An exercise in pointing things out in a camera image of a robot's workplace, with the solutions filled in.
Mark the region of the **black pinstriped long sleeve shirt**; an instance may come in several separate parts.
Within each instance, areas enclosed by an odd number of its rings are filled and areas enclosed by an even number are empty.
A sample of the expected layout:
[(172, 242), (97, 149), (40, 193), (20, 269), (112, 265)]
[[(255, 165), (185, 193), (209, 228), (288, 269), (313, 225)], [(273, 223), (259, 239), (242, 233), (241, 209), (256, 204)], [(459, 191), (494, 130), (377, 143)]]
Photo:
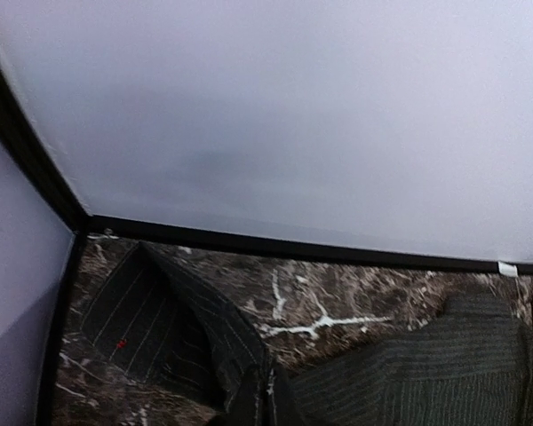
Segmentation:
[(215, 425), (533, 425), (533, 332), (488, 294), (289, 378), (226, 296), (138, 244), (81, 329), (133, 380), (213, 408)]

